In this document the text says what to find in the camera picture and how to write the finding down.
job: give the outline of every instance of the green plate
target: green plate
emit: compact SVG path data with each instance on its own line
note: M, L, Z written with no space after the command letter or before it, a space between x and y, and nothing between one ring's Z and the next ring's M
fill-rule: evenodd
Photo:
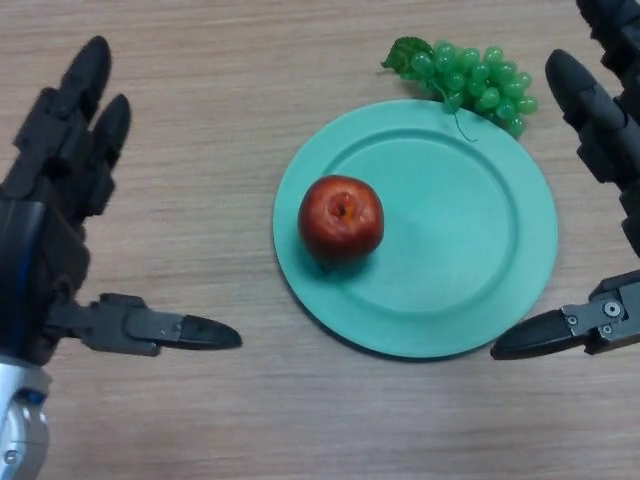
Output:
M531 309L558 244L549 187L526 150L481 117L397 100L343 115L297 153L273 212L278 261L324 327L367 351L437 359L482 347ZM339 173L378 193L385 235L364 267L325 274L297 232L311 184Z

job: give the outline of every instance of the apple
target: apple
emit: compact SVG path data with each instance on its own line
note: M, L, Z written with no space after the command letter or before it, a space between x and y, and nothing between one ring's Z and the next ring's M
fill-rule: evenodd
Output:
M362 180L345 175L321 177L302 199L298 231L308 252L321 265L352 264L382 242L382 202Z

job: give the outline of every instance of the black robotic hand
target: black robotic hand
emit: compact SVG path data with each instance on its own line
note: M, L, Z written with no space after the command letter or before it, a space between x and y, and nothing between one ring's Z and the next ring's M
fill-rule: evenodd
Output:
M581 142L578 156L601 183L620 189L622 229L640 256L640 6L635 0L578 0L604 49L602 64L622 84L611 98L587 69L562 50L546 65L549 87ZM597 354L640 341L640 271L603 280L584 305L566 305L525 320L491 349L496 360L548 355L579 345Z
M118 95L92 118L111 70L109 45L93 38L57 89L44 89L18 132L20 153L0 187L0 356L44 365L59 340L107 352L157 355L162 346L217 350L242 343L232 328L150 310L138 297L74 298L89 268L84 220L101 215L131 122Z

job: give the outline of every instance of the wood grain surface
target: wood grain surface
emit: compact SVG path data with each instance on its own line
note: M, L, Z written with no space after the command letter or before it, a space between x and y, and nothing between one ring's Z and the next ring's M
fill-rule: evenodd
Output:
M553 190L560 251L534 312L582 303L637 268L614 187L577 159L544 79L562 47L611 91L570 0L4 0L0 157L40 88L90 37L115 59L105 98L134 122L117 193L88 222L83 302L104 291L220 319L230 352L155 359L65 342L47 366L42 478L632 479L640 467L640 347L495 362L401 364L322 333L292 300L271 209L296 150L336 116L403 98L379 61L395 38L498 44L534 78L541 107L522 143Z

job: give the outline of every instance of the green grapes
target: green grapes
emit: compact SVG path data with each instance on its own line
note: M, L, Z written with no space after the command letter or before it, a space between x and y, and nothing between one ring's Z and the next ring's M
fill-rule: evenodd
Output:
M467 83L467 90L469 90L469 93L474 97L479 97L484 93L486 89L487 89L486 80L471 79Z
M461 108L472 110L516 139L526 130L523 116L538 110L538 100L526 93L531 74L519 72L499 46L481 53L446 40L432 47L417 37L401 37L381 65L405 81L417 82L424 95L442 101L446 113L455 116Z
M452 92L458 92L464 88L467 82L465 76L460 72L451 72L444 79L444 84Z
M491 75L491 67L484 62L477 63L471 69L471 78L477 81L484 81Z
M519 99L524 95L525 86L520 82L511 82L502 88L502 92L506 97Z
M501 98L496 106L496 115L502 120L511 120L517 113L516 105L510 98Z
M515 62L494 63L491 65L491 80L496 83L509 83L516 75Z
M500 103L500 92L496 87L489 87L480 96L480 105L487 110L495 108Z
M484 52L484 61L489 65L500 63L504 53L500 47L487 47Z
M458 57L458 68L461 73L467 73L480 61L480 51L477 48L465 48Z
M518 100L518 112L523 115L531 115L538 110L538 100L536 100L531 95L527 95L526 97L522 97Z
M456 57L453 51L440 50L436 51L435 59L436 69L441 73L452 72L456 68Z
M431 57L425 52L416 53L413 58L411 58L411 68L425 78L431 78L436 71L433 60L431 60Z

